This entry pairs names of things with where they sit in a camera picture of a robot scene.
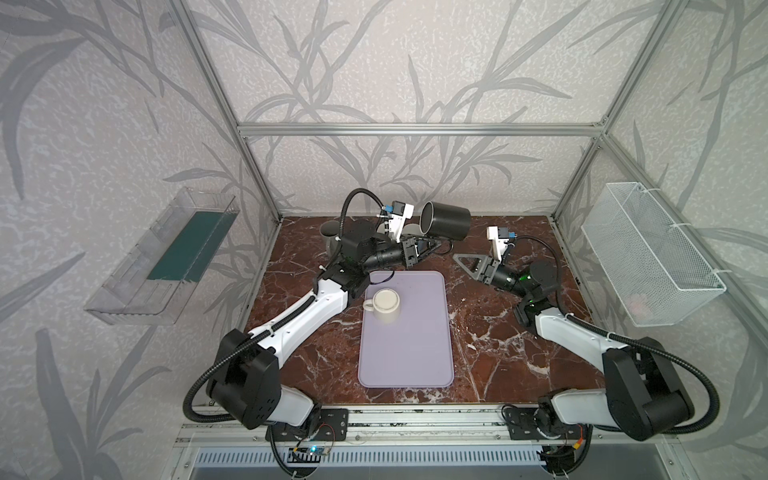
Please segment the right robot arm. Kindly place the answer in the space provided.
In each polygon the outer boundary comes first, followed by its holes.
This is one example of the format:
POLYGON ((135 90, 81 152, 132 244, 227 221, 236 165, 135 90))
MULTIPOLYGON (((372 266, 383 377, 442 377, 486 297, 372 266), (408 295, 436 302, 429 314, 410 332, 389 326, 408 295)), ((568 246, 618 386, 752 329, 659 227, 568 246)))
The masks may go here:
POLYGON ((515 270, 506 261, 516 236, 490 241, 489 254, 456 254, 454 261, 473 280, 517 296, 514 317, 521 327, 575 354, 604 378, 601 388, 563 388, 540 397, 535 408, 511 407, 506 412, 511 424, 527 421, 546 438, 581 425, 644 441, 696 433, 714 423, 720 395, 702 370, 650 337, 628 338, 566 311, 557 254, 515 270))

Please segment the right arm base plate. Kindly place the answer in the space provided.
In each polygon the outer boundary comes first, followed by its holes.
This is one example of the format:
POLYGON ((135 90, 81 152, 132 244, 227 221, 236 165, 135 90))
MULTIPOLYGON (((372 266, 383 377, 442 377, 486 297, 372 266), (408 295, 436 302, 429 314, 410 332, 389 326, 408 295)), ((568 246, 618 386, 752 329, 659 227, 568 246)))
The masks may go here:
POLYGON ((506 404, 500 413, 511 440, 575 442, 583 437, 580 426, 561 422, 548 407, 519 407, 506 404))

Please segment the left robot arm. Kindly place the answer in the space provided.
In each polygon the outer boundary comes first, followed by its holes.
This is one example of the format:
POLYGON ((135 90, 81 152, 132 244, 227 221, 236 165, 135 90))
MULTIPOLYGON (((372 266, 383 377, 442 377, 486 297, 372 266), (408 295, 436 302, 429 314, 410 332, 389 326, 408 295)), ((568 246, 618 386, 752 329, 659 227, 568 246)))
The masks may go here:
POLYGON ((315 433, 322 408, 281 383, 285 362, 363 296, 372 273, 411 268, 443 244, 464 240, 471 226, 468 209, 434 201, 424 205, 417 232, 408 229, 412 216, 408 203, 385 204, 368 189, 352 190, 341 207, 328 263, 311 289, 273 319, 248 332, 232 330, 221 340, 214 364, 183 399, 186 419, 199 424, 237 421, 249 430, 282 425, 304 436, 315 433))

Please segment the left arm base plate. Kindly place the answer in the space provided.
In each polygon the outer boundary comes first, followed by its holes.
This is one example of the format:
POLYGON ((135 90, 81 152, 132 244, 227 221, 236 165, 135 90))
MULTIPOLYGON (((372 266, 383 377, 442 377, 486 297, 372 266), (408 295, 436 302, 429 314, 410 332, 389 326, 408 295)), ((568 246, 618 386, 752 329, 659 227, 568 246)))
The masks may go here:
POLYGON ((349 415, 350 411, 346 408, 315 409, 299 426, 283 422, 269 425, 266 439, 292 443, 303 439, 321 442, 344 441, 349 427, 349 415))

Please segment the grey mug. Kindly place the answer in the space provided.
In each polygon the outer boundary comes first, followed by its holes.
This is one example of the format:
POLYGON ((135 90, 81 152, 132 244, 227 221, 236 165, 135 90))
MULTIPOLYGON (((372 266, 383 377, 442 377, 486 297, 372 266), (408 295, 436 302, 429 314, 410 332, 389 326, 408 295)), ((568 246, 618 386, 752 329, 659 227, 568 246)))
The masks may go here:
POLYGON ((340 221, 329 220, 320 226, 320 235, 322 237, 325 251, 328 258, 331 258, 338 250, 340 239, 340 221))

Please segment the cream white mug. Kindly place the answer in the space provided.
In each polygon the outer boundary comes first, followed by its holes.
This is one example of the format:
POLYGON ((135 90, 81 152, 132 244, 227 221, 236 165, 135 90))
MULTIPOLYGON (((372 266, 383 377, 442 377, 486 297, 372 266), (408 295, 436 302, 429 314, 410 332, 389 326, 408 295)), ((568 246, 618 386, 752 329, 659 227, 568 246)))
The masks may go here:
POLYGON ((393 289, 381 289, 363 303, 363 309, 384 324, 395 322, 401 313, 401 299, 393 289))

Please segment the black mug white rim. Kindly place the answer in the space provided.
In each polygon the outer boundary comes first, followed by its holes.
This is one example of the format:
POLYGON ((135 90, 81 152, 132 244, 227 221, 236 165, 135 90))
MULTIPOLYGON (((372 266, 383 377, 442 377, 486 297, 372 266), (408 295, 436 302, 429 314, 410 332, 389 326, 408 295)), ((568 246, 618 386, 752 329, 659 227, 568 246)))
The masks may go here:
POLYGON ((463 241, 471 220, 471 212, 466 208, 429 201, 421 211, 419 228, 424 236, 463 241))

